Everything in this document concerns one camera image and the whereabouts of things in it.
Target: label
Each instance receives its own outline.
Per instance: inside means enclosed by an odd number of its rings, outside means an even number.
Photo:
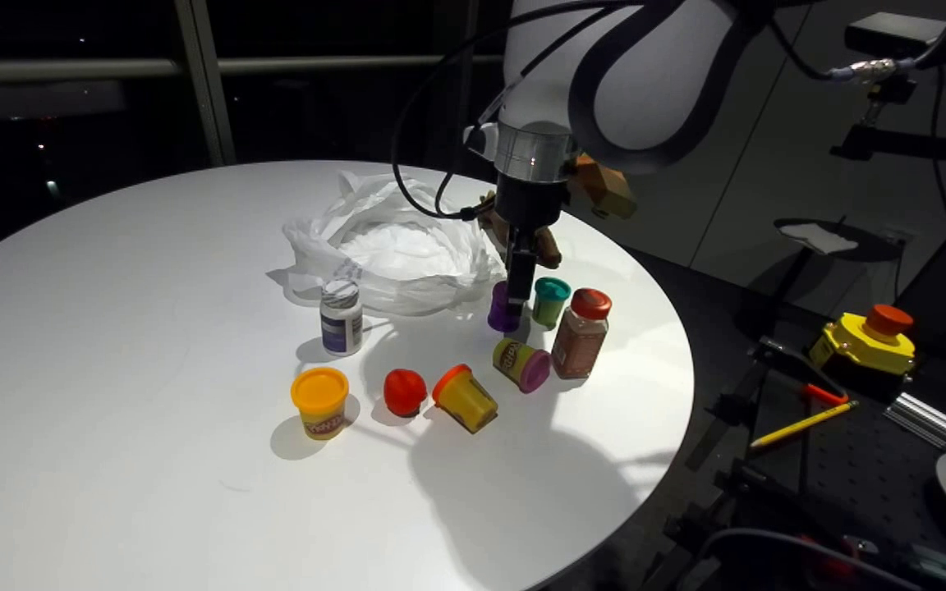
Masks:
[[[556,327],[560,309],[565,309],[565,298],[534,298],[531,322]]]
[[[588,376],[605,345],[605,322],[581,322],[570,309],[560,317],[560,330],[553,342],[553,362],[558,376]]]
[[[321,346],[328,352],[353,352],[361,345],[361,314],[349,317],[318,314],[318,323],[321,323]]]

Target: red button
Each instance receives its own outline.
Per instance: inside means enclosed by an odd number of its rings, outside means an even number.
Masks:
[[[413,416],[426,399],[426,381],[416,369],[394,366],[383,376],[383,407],[396,416]]]
[[[899,333],[912,323],[912,317],[895,306],[874,306],[868,310],[868,323],[879,333]]]

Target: plastic bag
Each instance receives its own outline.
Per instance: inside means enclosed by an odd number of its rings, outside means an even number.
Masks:
[[[361,300],[383,314],[426,314],[470,298],[501,275],[477,222],[416,212],[392,177],[341,175],[341,200],[315,221],[282,227],[294,267],[270,273],[290,298],[315,300],[328,279],[353,279]]]

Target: white container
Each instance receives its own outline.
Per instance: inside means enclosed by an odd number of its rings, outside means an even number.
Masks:
[[[361,291],[353,283],[328,283],[318,294],[318,327],[321,327],[321,346],[324,352],[357,352],[365,322],[361,322]]]

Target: orange cup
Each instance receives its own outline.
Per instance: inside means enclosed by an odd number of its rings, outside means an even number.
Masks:
[[[349,381],[336,366],[311,366],[294,376],[290,399],[300,407],[304,432],[328,441],[346,426]]]
[[[433,399],[470,432],[484,429],[499,412],[499,404],[472,376],[470,363],[454,363],[444,369],[444,376],[433,385]]]

